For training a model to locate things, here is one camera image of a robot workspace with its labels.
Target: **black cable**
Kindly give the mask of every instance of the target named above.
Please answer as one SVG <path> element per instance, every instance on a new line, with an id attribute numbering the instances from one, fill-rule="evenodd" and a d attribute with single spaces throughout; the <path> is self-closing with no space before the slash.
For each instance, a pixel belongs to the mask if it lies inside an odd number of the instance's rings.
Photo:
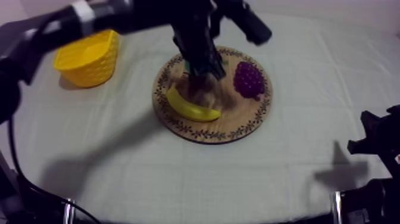
<path id="1" fill-rule="evenodd" d="M 49 198 L 53 198 L 56 200 L 60 200 L 61 202 L 65 203 L 65 204 L 69 204 L 73 207 L 75 207 L 76 209 L 78 209 L 79 211 L 81 211 L 83 214 L 89 216 L 95 223 L 97 224 L 101 224 L 101 222 L 96 219 L 93 215 L 91 215 L 88 211 L 86 211 L 85 209 L 81 208 L 80 206 L 78 206 L 75 203 L 72 203 L 71 201 L 66 200 L 65 198 L 62 198 L 58 195 L 52 194 L 48 191 L 43 190 L 42 188 L 36 186 L 35 184 L 33 184 L 32 182 L 30 182 L 24 175 L 24 173 L 21 170 L 21 166 L 20 166 L 20 162 L 18 161 L 18 157 L 17 157 L 17 150 L 15 147 L 15 137 L 14 137 L 14 122 L 13 122 L 13 117 L 11 117 L 8 120 L 8 142 L 10 144 L 10 151 L 11 151 L 11 157 L 12 157 L 12 162 L 14 163 L 15 169 L 17 170 L 17 173 L 20 175 L 20 177 L 26 181 L 30 187 L 32 189 L 34 189 L 35 191 L 49 197 Z"/>

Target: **wall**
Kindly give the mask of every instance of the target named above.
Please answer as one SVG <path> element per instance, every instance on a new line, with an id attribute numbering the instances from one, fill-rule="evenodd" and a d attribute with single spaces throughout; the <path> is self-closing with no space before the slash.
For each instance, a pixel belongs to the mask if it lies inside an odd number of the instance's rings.
<path id="1" fill-rule="evenodd" d="M 24 18 L 27 14 L 19 0 L 0 0 L 0 25 Z"/>
<path id="2" fill-rule="evenodd" d="M 400 31 L 400 0 L 247 0 L 254 11 Z"/>
<path id="3" fill-rule="evenodd" d="M 76 0 L 15 0 L 20 1 L 29 17 L 62 8 Z"/>
<path id="4" fill-rule="evenodd" d="M 74 0 L 0 0 L 0 24 L 47 13 Z M 400 0 L 247 0 L 254 11 L 400 31 Z"/>

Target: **wooden board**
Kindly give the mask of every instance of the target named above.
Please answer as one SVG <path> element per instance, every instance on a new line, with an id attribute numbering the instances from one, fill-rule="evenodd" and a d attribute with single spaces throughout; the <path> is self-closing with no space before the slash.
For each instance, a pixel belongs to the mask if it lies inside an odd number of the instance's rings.
<path id="1" fill-rule="evenodd" d="M 157 116 L 175 134 L 205 144 L 232 142 L 252 133 L 270 111 L 271 81 L 264 69 L 248 55 L 235 49 L 217 47 L 223 58 L 226 77 L 219 82 L 209 75 L 205 87 L 196 94 L 189 93 L 188 71 L 182 56 L 176 55 L 161 69 L 153 86 L 153 106 Z M 264 75 L 265 92 L 259 99 L 246 99 L 235 91 L 233 77 L 236 66 L 247 61 Z M 197 105 L 221 112 L 212 122 L 193 122 L 177 114 L 169 105 L 165 93 L 175 83 L 180 95 Z"/>

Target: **toy fruit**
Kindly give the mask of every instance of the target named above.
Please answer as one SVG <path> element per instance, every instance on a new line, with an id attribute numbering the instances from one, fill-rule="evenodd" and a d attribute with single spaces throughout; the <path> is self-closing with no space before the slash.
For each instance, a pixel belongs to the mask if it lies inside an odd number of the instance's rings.
<path id="1" fill-rule="evenodd" d="M 195 122 L 209 122 L 220 117 L 217 110 L 201 107 L 183 99 L 175 84 L 167 91 L 167 100 L 178 114 Z"/>
<path id="2" fill-rule="evenodd" d="M 241 61 L 235 71 L 233 85 L 244 98 L 257 98 L 265 92 L 264 78 L 261 71 L 248 62 Z"/>

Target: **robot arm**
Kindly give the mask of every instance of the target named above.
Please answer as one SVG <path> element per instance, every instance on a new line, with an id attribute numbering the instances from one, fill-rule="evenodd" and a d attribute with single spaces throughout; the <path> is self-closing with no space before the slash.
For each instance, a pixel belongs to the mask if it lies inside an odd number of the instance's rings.
<path id="1" fill-rule="evenodd" d="M 190 64 L 190 75 L 211 73 L 221 79 L 225 71 L 213 38 L 219 35 L 223 16 L 231 18 L 256 45 L 267 42 L 271 31 L 242 0 L 215 0 L 215 5 L 210 0 L 78 1 L 49 15 L 1 26 L 0 124 L 18 108 L 18 82 L 31 84 L 46 52 L 105 29 L 125 35 L 169 24 L 175 44 Z"/>

